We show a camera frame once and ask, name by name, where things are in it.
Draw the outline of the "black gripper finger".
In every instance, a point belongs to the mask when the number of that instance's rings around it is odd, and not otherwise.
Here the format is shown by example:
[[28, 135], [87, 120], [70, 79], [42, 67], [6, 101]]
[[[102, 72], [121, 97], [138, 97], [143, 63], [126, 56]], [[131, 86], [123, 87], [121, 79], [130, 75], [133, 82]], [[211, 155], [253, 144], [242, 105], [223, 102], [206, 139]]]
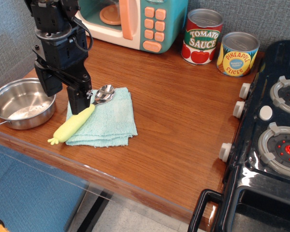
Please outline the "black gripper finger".
[[35, 66], [35, 71], [42, 85], [42, 88], [48, 97], [51, 97], [62, 90], [62, 82], [53, 74], [45, 69]]
[[79, 114], [90, 105], [91, 89], [81, 89], [79, 86], [67, 87], [70, 108], [73, 115]]

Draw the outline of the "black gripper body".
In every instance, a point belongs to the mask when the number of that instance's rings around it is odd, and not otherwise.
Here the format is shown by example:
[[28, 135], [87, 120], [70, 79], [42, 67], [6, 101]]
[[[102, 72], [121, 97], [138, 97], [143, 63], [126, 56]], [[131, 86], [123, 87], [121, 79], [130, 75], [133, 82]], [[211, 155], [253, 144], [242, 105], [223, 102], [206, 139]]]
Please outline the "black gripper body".
[[68, 87], [91, 89], [91, 79], [84, 67], [90, 49], [87, 47], [85, 31], [35, 32], [41, 42], [40, 46], [32, 48], [37, 55], [35, 66], [50, 71]]

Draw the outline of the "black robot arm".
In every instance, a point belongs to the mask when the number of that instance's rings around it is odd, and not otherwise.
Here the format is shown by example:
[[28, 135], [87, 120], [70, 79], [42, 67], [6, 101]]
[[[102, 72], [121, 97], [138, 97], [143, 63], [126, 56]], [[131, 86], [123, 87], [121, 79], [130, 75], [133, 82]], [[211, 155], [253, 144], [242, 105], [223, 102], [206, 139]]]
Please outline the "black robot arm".
[[35, 34], [40, 45], [33, 51], [37, 58], [35, 70], [47, 96], [67, 86], [69, 103], [74, 115], [90, 105], [91, 78], [84, 62], [93, 42], [82, 21], [76, 18], [76, 0], [27, 0], [26, 5], [35, 21]]

